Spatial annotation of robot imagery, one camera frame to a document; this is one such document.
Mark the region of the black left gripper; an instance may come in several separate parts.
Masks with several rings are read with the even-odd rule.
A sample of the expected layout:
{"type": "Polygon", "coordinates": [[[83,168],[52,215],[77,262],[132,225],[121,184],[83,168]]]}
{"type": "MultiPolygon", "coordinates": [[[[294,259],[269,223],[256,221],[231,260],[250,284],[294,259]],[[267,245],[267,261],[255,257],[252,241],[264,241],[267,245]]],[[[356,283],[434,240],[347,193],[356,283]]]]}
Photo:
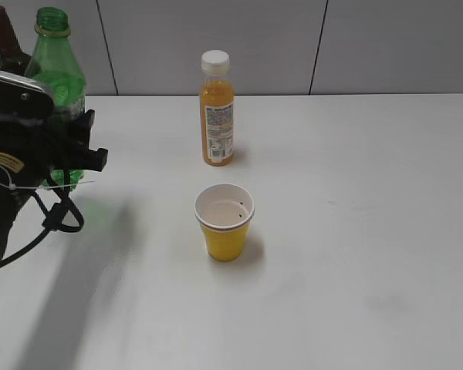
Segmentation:
{"type": "MultiPolygon", "coordinates": [[[[43,171],[59,170],[55,156],[47,153],[46,145],[61,140],[60,135],[49,127],[53,106],[37,103],[0,105],[0,191],[10,188],[12,174],[25,168],[28,160],[40,166],[33,178],[41,183],[43,171]]],[[[95,111],[87,110],[68,125],[67,158],[71,170],[102,172],[106,166],[108,150],[90,149],[91,129],[95,111]]]]}

